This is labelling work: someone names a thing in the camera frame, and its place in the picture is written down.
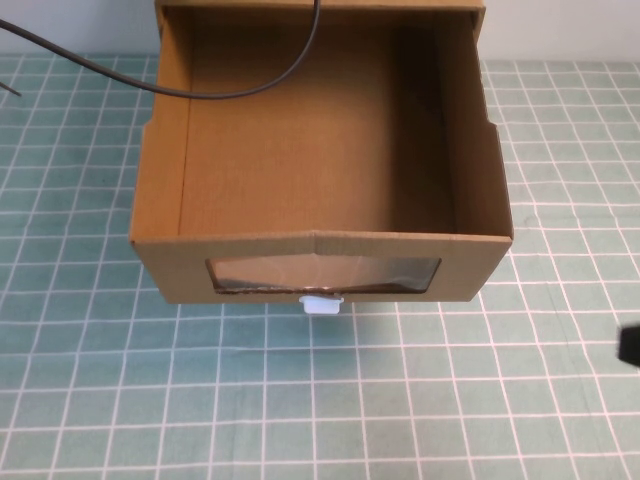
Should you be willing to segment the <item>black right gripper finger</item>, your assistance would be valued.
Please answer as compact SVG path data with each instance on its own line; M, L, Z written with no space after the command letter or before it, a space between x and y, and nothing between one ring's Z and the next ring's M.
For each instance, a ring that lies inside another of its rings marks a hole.
M620 361L640 368L640 325L626 325L619 331L617 357Z

